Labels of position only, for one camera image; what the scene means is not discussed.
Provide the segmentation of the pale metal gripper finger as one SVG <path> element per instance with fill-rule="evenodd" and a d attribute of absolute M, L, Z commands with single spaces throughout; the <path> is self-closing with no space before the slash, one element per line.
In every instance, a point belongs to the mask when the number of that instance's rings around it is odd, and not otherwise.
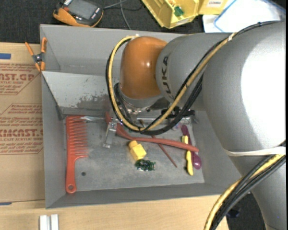
<path fill-rule="evenodd" d="M 113 139 L 116 135 L 116 131 L 117 131 L 117 124 L 110 122 L 108 125 L 108 148 L 111 147 Z"/>
<path fill-rule="evenodd" d="M 109 141 L 109 136 L 110 136 L 110 131 L 109 131 L 109 126 L 107 126 L 106 132 L 105 132 L 105 140 L 103 143 L 104 148 L 110 148 L 110 141 Z"/>

